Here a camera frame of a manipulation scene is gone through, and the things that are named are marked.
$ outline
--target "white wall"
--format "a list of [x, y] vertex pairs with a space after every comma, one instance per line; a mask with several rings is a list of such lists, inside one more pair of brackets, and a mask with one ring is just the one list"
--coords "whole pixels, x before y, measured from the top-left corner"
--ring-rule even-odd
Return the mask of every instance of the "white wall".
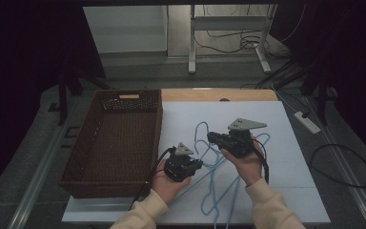
[[166, 7], [84, 8], [99, 53], [167, 49]]

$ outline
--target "forearm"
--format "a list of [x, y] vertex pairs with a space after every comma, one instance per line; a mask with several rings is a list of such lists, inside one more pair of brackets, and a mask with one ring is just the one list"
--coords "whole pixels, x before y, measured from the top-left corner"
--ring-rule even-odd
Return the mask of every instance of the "forearm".
[[253, 201], [256, 228], [305, 228], [296, 213], [287, 207], [284, 197], [274, 192], [264, 178], [246, 188], [246, 192]]
[[135, 202], [131, 211], [115, 222], [111, 229], [156, 228], [155, 221], [168, 211], [168, 205], [154, 191], [141, 202]]

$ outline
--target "power strip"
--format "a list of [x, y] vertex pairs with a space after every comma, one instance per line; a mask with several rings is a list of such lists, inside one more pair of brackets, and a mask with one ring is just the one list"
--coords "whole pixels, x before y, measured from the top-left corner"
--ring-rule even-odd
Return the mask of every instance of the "power strip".
[[320, 132], [320, 129], [314, 124], [314, 122], [309, 119], [309, 117], [302, 117], [302, 112], [297, 112], [294, 114], [294, 117], [298, 119], [299, 122], [304, 125], [313, 135]]

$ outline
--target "hand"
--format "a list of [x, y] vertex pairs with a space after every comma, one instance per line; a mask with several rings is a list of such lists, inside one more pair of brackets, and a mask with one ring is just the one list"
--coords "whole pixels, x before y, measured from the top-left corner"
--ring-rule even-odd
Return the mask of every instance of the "hand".
[[153, 176], [152, 189], [166, 202], [170, 203], [176, 197], [177, 193], [184, 187], [190, 184], [192, 181], [191, 177], [185, 178], [182, 182], [175, 182], [168, 178], [168, 176], [163, 172], [165, 168], [166, 160], [163, 159]]
[[[261, 151], [260, 146], [256, 141], [254, 141], [254, 147], [263, 155], [263, 151]], [[221, 153], [236, 167], [237, 172], [247, 186], [251, 186], [261, 179], [262, 163], [255, 153], [249, 154], [243, 158], [236, 158], [225, 149], [222, 149]]]

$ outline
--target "person's left hand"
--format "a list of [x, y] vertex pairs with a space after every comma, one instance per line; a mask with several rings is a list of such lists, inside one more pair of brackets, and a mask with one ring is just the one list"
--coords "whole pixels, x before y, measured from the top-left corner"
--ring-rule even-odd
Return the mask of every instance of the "person's left hand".
[[190, 184], [192, 181], [191, 177], [185, 178], [182, 182], [175, 182], [168, 178], [168, 176], [163, 172], [165, 168], [166, 159], [163, 159], [153, 176], [152, 189], [166, 202], [170, 203], [174, 200], [177, 193], [184, 187]]

